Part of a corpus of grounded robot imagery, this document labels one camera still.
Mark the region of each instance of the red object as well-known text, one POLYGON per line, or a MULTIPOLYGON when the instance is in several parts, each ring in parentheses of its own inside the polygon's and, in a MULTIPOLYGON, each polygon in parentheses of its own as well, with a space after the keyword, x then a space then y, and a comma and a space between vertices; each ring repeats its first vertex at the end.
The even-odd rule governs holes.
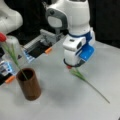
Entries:
POLYGON ((71 67, 71 66, 67 66, 67 68, 68 68, 68 69, 72 69, 72 67, 71 67))
POLYGON ((0 42, 5 42, 6 36, 3 33, 0 33, 0 42))

